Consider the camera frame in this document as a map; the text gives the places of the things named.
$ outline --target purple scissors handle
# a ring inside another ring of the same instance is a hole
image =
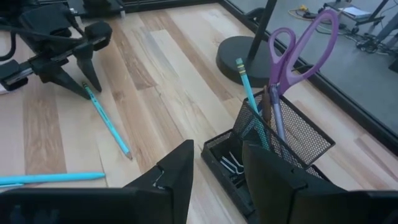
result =
[[[286,33],[290,37],[290,43],[287,46],[287,49],[285,52],[282,54],[282,56],[278,56],[275,52],[275,47],[274,43],[276,40],[276,37],[281,34],[281,33]],[[272,84],[278,84],[280,80],[280,74],[282,73],[282,69],[285,65],[286,60],[288,59],[291,51],[293,50],[294,46],[296,43],[296,35],[294,32],[286,27],[281,27],[277,30],[275,30],[271,36],[269,37],[268,44],[269,44],[269,50],[271,52],[271,76],[269,78],[269,85]]]
[[[314,33],[315,29],[321,23],[321,21],[330,20],[331,21],[331,35],[329,39],[329,43],[323,53],[323,55],[319,58],[318,62],[310,68],[308,71],[301,75],[293,74],[293,66],[294,63],[300,56],[300,53],[304,49],[307,42],[310,40],[310,36]],[[290,52],[289,57],[286,59],[285,65],[282,69],[280,75],[280,83],[279,83],[279,95],[285,93],[285,91],[290,88],[292,85],[307,79],[311,75],[315,74],[320,67],[326,62],[328,57],[333,50],[336,40],[338,36],[338,18],[337,14],[331,9],[324,10],[314,19],[314,21],[310,24],[310,26],[305,30],[303,35],[299,38],[298,42],[295,44],[295,47]]]

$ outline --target black pole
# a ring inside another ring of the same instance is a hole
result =
[[[376,18],[376,16],[379,14],[379,12],[381,11],[381,9],[384,8],[384,6],[387,4],[388,0],[383,0],[380,5],[377,7],[377,9],[372,13],[371,17],[369,17],[369,19],[374,19]]]
[[[274,11],[277,0],[268,0],[266,8],[262,13],[259,27],[257,28],[256,35],[254,36],[254,40],[251,44],[250,51],[246,61],[253,60],[254,56],[257,54],[257,50],[259,49],[260,43],[262,41],[262,36],[267,29],[269,19],[271,18],[272,12]]]

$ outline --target white paper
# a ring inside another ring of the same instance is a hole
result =
[[[363,17],[363,16],[370,16],[371,15],[370,12],[366,12],[364,10],[360,10],[360,9],[358,9],[356,7],[347,7],[345,9],[344,8],[340,8],[339,10],[343,10],[343,12],[346,12],[346,13],[351,14],[353,16]]]
[[[0,95],[6,93],[8,93],[8,91],[0,84]]]

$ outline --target pencil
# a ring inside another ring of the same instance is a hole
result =
[[[0,177],[0,187],[18,187],[22,186],[23,184],[44,183],[44,182],[95,180],[104,177],[105,174],[102,172],[9,176],[9,177]]]
[[[253,110],[257,114],[259,114],[259,111],[258,111],[257,105],[256,105],[256,101],[254,100],[253,92],[251,91],[249,78],[248,78],[248,75],[246,74],[246,69],[244,68],[243,60],[241,58],[236,59],[236,65],[238,66],[238,71],[239,71],[239,74],[242,79],[243,88],[246,92],[246,95],[248,96],[249,104],[253,108]],[[260,132],[259,135],[260,135],[260,140],[261,140],[262,146],[264,148],[270,150],[268,141],[266,140],[267,135],[264,132],[264,129],[265,129],[264,126],[261,124],[261,122],[256,117],[254,117],[254,119],[257,121],[255,123],[257,123],[259,125],[259,127],[257,127],[257,128],[259,129],[258,131]],[[252,125],[253,125],[252,122],[253,121],[250,122],[250,125],[248,126],[247,129],[252,128]]]
[[[130,149],[127,147],[126,143],[124,143],[122,137],[120,136],[120,134],[118,133],[116,128],[113,126],[113,123],[111,122],[111,120],[106,115],[105,110],[102,108],[99,101],[95,98],[93,92],[90,90],[88,85],[84,82],[83,82],[83,88],[89,94],[90,99],[93,102],[95,108],[97,109],[99,115],[102,117],[102,120],[105,122],[106,126],[108,127],[109,131],[112,133],[116,142],[119,144],[119,147],[122,149],[122,152],[124,153],[124,155],[126,155],[127,158],[132,160],[132,155],[131,155]]]

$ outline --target round black stand base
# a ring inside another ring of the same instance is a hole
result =
[[[268,85],[271,74],[271,55],[268,43],[262,41],[256,56],[250,62],[246,60],[253,37],[236,36],[222,41],[217,51],[216,63],[219,70],[230,80],[242,85],[236,67],[236,59],[242,58],[251,87],[262,88]]]

